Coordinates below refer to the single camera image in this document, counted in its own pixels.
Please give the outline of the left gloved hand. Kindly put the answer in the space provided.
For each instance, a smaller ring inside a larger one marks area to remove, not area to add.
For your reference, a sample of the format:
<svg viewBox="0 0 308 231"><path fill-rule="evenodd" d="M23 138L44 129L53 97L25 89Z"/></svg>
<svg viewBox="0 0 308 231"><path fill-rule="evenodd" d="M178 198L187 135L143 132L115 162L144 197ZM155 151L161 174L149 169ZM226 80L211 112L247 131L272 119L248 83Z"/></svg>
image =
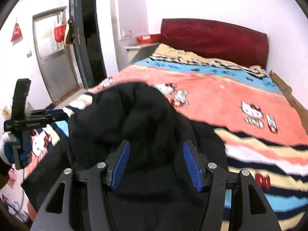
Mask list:
<svg viewBox="0 0 308 231"><path fill-rule="evenodd" d="M1 160L6 165L15 164L15 157L13 147L20 147L21 154L18 155L18 162L20 166L26 167L31 162L32 157L32 138L28 139L21 144L21 140L11 132L5 132L1 138Z"/></svg>

